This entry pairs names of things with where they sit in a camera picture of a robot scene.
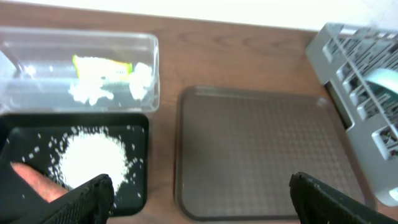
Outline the light blue rice bowl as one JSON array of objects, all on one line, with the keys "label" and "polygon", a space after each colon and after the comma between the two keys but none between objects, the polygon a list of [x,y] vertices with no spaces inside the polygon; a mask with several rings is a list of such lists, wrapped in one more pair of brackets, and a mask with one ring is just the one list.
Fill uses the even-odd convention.
[{"label": "light blue rice bowl", "polygon": [[376,94],[397,95],[397,72],[386,68],[377,68],[365,76],[371,91]]}]

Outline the yellow green snack wrapper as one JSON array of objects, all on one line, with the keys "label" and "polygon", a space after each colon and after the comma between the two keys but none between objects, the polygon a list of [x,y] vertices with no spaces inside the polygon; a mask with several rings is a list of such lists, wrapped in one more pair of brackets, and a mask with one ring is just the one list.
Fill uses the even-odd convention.
[{"label": "yellow green snack wrapper", "polygon": [[72,62],[80,80],[107,80],[118,82],[127,80],[133,71],[133,64],[108,58],[79,57],[74,55]]}]

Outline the orange carrot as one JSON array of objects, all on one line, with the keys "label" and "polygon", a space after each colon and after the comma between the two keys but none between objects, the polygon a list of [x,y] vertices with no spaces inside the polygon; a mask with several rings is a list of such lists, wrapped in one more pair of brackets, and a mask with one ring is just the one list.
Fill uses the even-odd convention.
[{"label": "orange carrot", "polygon": [[11,162],[14,172],[21,177],[41,198],[51,203],[68,193],[68,190],[56,184],[48,177],[20,162]]}]

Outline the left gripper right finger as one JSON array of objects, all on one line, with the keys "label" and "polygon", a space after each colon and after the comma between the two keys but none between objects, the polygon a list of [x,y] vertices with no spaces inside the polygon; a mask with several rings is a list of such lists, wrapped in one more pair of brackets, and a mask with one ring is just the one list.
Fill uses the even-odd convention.
[{"label": "left gripper right finger", "polygon": [[292,175],[289,187],[301,224],[397,224],[304,172]]}]

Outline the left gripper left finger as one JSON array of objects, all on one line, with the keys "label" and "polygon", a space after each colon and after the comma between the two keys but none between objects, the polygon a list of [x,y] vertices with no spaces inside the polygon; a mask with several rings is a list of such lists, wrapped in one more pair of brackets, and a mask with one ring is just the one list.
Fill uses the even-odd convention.
[{"label": "left gripper left finger", "polygon": [[113,203],[111,178],[101,174],[11,224],[105,224]]}]

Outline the white tissue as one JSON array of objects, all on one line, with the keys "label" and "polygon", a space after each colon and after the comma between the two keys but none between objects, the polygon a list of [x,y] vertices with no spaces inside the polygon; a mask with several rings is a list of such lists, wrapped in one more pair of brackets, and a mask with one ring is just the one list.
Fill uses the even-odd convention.
[{"label": "white tissue", "polygon": [[87,69],[79,72],[78,81],[72,83],[68,93],[82,104],[96,105],[99,100],[113,101],[118,91],[127,93],[134,100],[143,100],[152,86],[152,68],[137,63],[132,71]]}]

